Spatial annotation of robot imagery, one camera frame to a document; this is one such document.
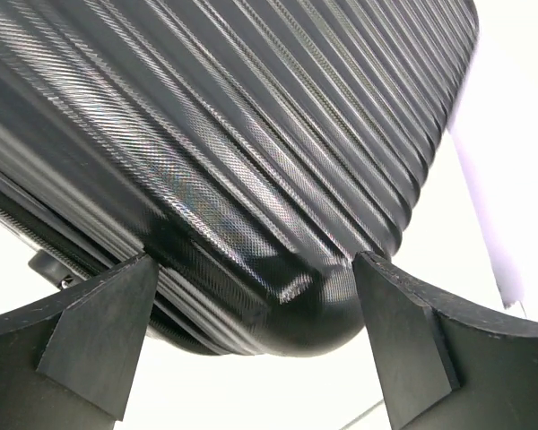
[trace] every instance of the ribbed suitcase shell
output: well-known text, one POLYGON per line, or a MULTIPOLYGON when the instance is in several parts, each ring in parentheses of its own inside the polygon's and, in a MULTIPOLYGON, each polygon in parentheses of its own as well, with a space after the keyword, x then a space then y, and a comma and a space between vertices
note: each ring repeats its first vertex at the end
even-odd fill
POLYGON ((466 0, 0 0, 0 218, 84 277, 148 252, 182 348, 324 353, 477 33, 466 0))

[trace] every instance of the black suitcase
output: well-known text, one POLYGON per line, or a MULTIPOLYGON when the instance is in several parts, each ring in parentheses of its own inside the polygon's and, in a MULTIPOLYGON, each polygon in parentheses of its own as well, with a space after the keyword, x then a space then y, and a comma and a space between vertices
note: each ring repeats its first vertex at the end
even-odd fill
POLYGON ((180 348, 325 353, 477 34, 471 0, 0 0, 0 219, 79 279, 147 252, 180 348))

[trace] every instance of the dark line on white surface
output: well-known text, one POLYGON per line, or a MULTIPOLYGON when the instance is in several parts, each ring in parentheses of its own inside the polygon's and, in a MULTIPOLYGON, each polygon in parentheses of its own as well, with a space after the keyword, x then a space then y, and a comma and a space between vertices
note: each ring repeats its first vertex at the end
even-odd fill
POLYGON ((370 415, 371 412, 373 412, 376 408, 383 405, 385 403, 384 399, 379 400, 377 403, 375 403, 373 406, 365 410, 362 414, 360 414, 358 417, 353 419, 350 423, 345 424, 343 427, 341 427, 340 430, 348 430, 349 428, 353 427, 355 424, 357 424, 359 421, 361 421, 363 418, 366 418, 368 415, 370 415))

